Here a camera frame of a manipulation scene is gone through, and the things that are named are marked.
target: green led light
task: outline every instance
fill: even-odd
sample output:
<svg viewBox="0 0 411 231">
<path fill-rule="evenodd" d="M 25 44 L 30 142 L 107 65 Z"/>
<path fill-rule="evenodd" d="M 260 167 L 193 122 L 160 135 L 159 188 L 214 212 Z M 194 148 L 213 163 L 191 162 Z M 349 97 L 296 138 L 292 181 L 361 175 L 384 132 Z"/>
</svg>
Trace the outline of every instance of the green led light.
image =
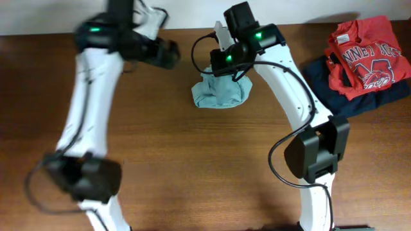
<svg viewBox="0 0 411 231">
<path fill-rule="evenodd" d="M 256 33 L 256 38 L 257 38 L 257 39 L 261 39 L 261 38 L 263 38 L 263 34 L 262 34 L 262 32 L 258 32 L 258 33 Z"/>
<path fill-rule="evenodd" d="M 100 28 L 90 28 L 91 32 L 99 32 L 101 29 Z"/>
</svg>

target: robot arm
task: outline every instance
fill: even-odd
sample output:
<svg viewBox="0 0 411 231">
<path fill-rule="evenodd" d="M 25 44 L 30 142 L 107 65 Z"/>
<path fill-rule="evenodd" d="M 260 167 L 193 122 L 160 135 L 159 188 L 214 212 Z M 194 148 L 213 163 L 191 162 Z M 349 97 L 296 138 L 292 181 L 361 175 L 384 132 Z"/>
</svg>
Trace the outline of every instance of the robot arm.
<svg viewBox="0 0 411 231">
<path fill-rule="evenodd" d="M 142 0 L 136 3 L 138 8 L 134 0 L 109 0 L 106 12 L 75 31 L 76 79 L 67 122 L 56 152 L 47 155 L 25 183 L 29 200 L 42 212 L 84 212 L 96 231 L 131 230 L 118 203 L 121 166 L 105 159 L 110 108 L 124 61 L 172 69 L 180 59 L 175 42 L 157 37 L 168 18 L 166 10 Z M 30 181 L 40 167 L 81 210 L 52 211 L 33 197 Z"/>
<path fill-rule="evenodd" d="M 248 71 L 250 64 L 253 65 L 280 102 L 293 131 L 304 128 L 284 153 L 286 163 L 299 179 L 299 184 L 287 182 L 274 167 L 270 167 L 280 180 L 300 188 L 302 214 L 299 226 L 304 231 L 329 231 L 333 226 L 331 186 L 338 161 L 344 154 L 348 122 L 344 118 L 333 117 L 317 99 L 298 71 L 290 49 L 275 25 L 260 26 L 247 2 L 233 6 L 224 16 L 228 27 L 224 28 L 220 22 L 214 27 L 220 48 L 211 51 L 213 74 L 235 74 Z M 267 65 L 270 63 L 282 67 Z M 270 164 L 274 149 L 270 151 Z"/>
</svg>

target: wood grain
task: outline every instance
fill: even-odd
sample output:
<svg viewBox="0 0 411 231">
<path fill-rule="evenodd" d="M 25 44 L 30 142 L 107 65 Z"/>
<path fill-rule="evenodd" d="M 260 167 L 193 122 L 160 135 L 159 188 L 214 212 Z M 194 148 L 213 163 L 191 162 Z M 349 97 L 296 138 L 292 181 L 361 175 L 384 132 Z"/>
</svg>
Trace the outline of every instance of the wood grain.
<svg viewBox="0 0 411 231">
<path fill-rule="evenodd" d="M 299 67 L 323 54 L 336 24 L 280 26 Z M 395 22 L 411 59 L 411 22 Z M 290 132 L 266 83 L 254 72 L 250 98 L 227 110 L 198 109 L 191 87 L 193 42 L 211 30 L 170 30 L 182 53 L 173 71 L 139 64 L 118 83 L 109 124 L 109 158 L 123 163 L 120 199 L 135 230 L 246 230 L 293 224 L 299 192 L 270 172 L 267 152 Z M 196 50 L 209 63 L 213 40 Z M 74 82 L 71 35 L 0 37 L 0 230 L 92 230 L 83 215 L 47 216 L 29 206 L 22 182 L 62 132 Z M 411 98 L 350 119 L 351 134 L 333 188 L 337 225 L 379 231 L 411 226 Z M 284 147 L 275 165 L 288 179 Z M 73 207 L 45 176 L 35 191 L 48 205 Z"/>
</svg>

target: black cable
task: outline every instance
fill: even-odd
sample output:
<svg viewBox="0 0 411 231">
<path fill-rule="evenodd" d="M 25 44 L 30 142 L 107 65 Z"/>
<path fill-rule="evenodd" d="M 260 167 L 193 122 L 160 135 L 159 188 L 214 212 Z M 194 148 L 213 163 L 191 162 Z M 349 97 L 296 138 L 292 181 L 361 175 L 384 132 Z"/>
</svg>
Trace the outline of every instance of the black cable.
<svg viewBox="0 0 411 231">
<path fill-rule="evenodd" d="M 277 141 L 271 148 L 271 150 L 268 152 L 268 165 L 270 166 L 271 172 L 273 172 L 273 174 L 280 180 L 282 181 L 282 183 L 285 183 L 286 185 L 289 185 L 291 187 L 297 188 L 297 189 L 310 189 L 313 187 L 321 187 L 323 188 L 323 190 L 326 193 L 327 199 L 328 199 L 328 204 L 329 204 L 329 210 L 330 210 L 330 231 L 334 231 L 333 228 L 333 223 L 334 223 L 334 213 L 333 213 L 333 204 L 332 204 L 332 200 L 331 200 L 331 195 L 328 191 L 328 186 L 323 185 L 323 184 L 310 184 L 310 185 L 299 185 L 299 184 L 294 184 L 291 183 L 289 181 L 287 181 L 286 179 L 284 179 L 274 168 L 274 165 L 272 163 L 272 155 L 274 153 L 274 150 L 280 146 L 282 143 L 284 143 L 285 141 L 287 141 L 289 138 L 294 137 L 296 135 L 298 135 L 299 133 L 303 132 L 310 124 L 311 122 L 314 120 L 315 117 L 315 112 L 317 111 L 316 107 L 315 107 L 315 102 L 313 99 L 313 96 L 311 95 L 311 92 L 309 90 L 309 88 L 307 87 L 307 85 L 303 82 L 302 79 L 300 79 L 300 77 L 293 72 L 291 69 L 289 69 L 288 67 L 285 67 L 281 64 L 277 64 L 274 62 L 266 62 L 266 61 L 254 61 L 254 62 L 247 62 L 247 63 L 242 63 L 242 64 L 236 64 L 230 67 L 226 67 L 223 69 L 220 69 L 218 71 L 202 71 L 198 65 L 195 62 L 194 59 L 194 49 L 195 46 L 198 44 L 198 42 L 200 42 L 201 40 L 205 39 L 205 38 L 213 38 L 216 37 L 216 33 L 212 32 L 208 35 L 204 35 L 203 37 L 200 37 L 199 39 L 197 39 L 194 44 L 193 47 L 191 48 L 191 61 L 193 62 L 194 67 L 203 74 L 213 74 L 213 75 L 219 75 L 219 74 L 223 74 L 223 73 L 227 73 L 230 71 L 237 71 L 240 67 L 246 67 L 247 70 L 254 66 L 254 65 L 272 65 L 274 67 L 279 67 L 281 68 L 284 72 L 288 72 L 290 73 L 301 85 L 301 87 L 304 89 L 305 93 L 307 94 L 307 97 L 310 101 L 311 104 L 311 111 L 310 111 L 310 118 L 307 120 L 306 123 L 304 123 L 304 125 L 302 125 L 300 128 L 296 129 L 295 131 L 293 131 L 292 133 L 288 134 L 287 136 L 283 137 L 282 139 L 280 139 L 279 141 Z"/>
<path fill-rule="evenodd" d="M 31 180 L 33 179 L 34 174 L 42 169 L 46 164 L 48 164 L 52 160 L 56 160 L 60 157 L 62 157 L 68 150 L 70 150 L 74 144 L 77 142 L 83 126 L 84 126 L 84 121 L 85 121 L 85 116 L 87 114 L 87 107 L 89 104 L 89 98 L 90 98 L 90 91 L 91 91 L 91 84 L 92 84 L 92 79 L 90 75 L 90 67 L 87 62 L 87 58 L 83 58 L 83 63 L 84 63 L 84 69 L 85 69 L 85 82 L 86 82 L 86 88 L 85 88 L 85 97 L 84 97 L 84 103 L 83 103 L 83 110 L 82 110 L 82 115 L 80 118 L 80 124 L 78 125 L 76 133 L 73 135 L 73 138 L 71 139 L 70 143 L 62 150 L 57 150 L 56 153 L 50 157 L 46 157 L 45 159 L 39 161 L 37 165 L 26 175 L 26 178 L 24 179 L 24 192 L 26 194 L 27 199 L 29 202 L 36 207 L 39 211 L 45 213 L 45 214 L 50 214 L 50 215 L 63 215 L 63 214 L 79 214 L 79 213 L 86 213 L 86 212 L 92 212 L 97 219 L 100 221 L 102 227 L 106 230 L 109 231 L 107 226 L 105 225 L 103 219 L 101 216 L 98 214 L 98 211 L 95 209 L 75 209 L 75 210 L 51 210 L 48 209 L 46 206 L 41 204 L 33 195 L 30 189 L 30 183 Z"/>
</svg>

